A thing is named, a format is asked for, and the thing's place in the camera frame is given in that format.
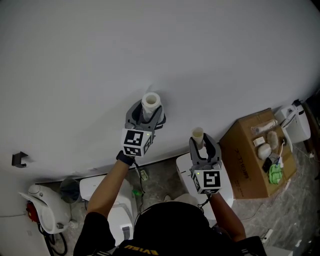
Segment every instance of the red component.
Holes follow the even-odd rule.
[[[39,223],[39,217],[37,214],[37,210],[32,202],[28,202],[26,204],[26,211],[28,213],[29,218],[36,223]]]

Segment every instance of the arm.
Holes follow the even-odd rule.
[[[213,194],[210,198],[210,204],[219,227],[225,229],[234,242],[246,239],[244,225],[238,216],[229,207],[220,193]]]
[[[111,171],[94,191],[88,204],[87,213],[99,213],[108,218],[129,167],[128,164],[120,160],[115,162]]]

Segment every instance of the green object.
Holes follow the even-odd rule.
[[[134,193],[136,196],[142,196],[142,193],[139,190],[132,190],[132,193]]]
[[[279,184],[279,181],[282,179],[282,169],[280,164],[272,164],[269,169],[269,182],[271,184]]]

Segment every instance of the cardboard box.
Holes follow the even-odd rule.
[[[296,173],[296,162],[288,145],[283,147],[283,176],[279,184],[269,183],[269,176],[264,172],[263,160],[257,155],[258,147],[253,141],[261,136],[267,141],[267,132],[254,135],[252,127],[264,125],[275,119],[271,109],[238,119],[220,140],[222,161],[228,173],[235,199],[267,198],[287,183]],[[279,125],[270,129],[279,138],[279,146],[273,150],[279,154],[282,139],[285,137]]]

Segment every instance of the fiducial marker cube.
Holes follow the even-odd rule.
[[[192,179],[198,194],[215,194],[221,189],[220,170],[195,170]]]
[[[123,153],[132,157],[143,157],[153,142],[151,131],[122,129],[121,145]]]

